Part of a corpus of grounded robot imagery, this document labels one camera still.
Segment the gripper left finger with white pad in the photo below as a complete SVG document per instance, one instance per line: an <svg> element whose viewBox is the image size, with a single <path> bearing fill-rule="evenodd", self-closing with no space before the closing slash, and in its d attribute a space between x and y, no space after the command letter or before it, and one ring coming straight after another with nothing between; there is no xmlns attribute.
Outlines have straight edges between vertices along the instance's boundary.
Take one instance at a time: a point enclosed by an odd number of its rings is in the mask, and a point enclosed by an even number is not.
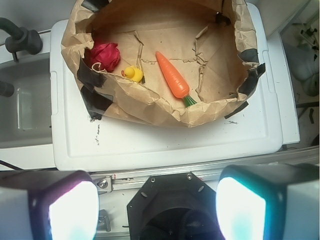
<svg viewBox="0 0 320 240"><path fill-rule="evenodd" d="M85 171L0 173L2 240L92 240L98 218L98 190Z"/></svg>

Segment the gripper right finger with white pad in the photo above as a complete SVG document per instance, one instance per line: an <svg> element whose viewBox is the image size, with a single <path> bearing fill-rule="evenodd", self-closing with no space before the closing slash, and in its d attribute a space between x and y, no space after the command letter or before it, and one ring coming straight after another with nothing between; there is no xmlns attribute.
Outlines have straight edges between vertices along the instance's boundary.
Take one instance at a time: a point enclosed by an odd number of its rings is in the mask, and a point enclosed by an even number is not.
<svg viewBox="0 0 320 240"><path fill-rule="evenodd" d="M228 165L216 188L215 208L227 240L318 240L320 168Z"/></svg>

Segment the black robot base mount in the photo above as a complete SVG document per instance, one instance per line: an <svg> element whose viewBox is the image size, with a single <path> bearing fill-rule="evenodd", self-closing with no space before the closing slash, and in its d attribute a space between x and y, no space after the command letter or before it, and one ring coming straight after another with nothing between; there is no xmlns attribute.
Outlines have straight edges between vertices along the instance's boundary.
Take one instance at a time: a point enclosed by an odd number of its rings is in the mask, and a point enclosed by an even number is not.
<svg viewBox="0 0 320 240"><path fill-rule="evenodd" d="M132 240L222 240L216 192L192 172L149 177L127 204Z"/></svg>

